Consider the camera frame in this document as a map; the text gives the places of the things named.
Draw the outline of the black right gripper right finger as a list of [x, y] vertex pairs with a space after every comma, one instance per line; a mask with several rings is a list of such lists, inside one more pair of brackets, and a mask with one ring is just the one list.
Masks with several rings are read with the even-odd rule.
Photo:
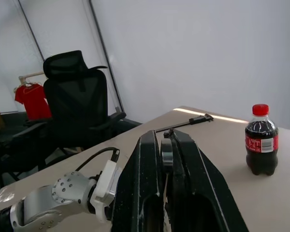
[[246, 232], [231, 191], [197, 143], [186, 133], [170, 133], [173, 170], [168, 204], [173, 232]]

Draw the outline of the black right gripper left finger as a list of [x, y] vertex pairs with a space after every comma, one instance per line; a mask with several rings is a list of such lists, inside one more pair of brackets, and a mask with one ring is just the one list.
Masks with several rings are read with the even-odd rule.
[[112, 212], [112, 232], [162, 232], [164, 188], [171, 169], [169, 132], [159, 142], [154, 130], [143, 134], [117, 184]]

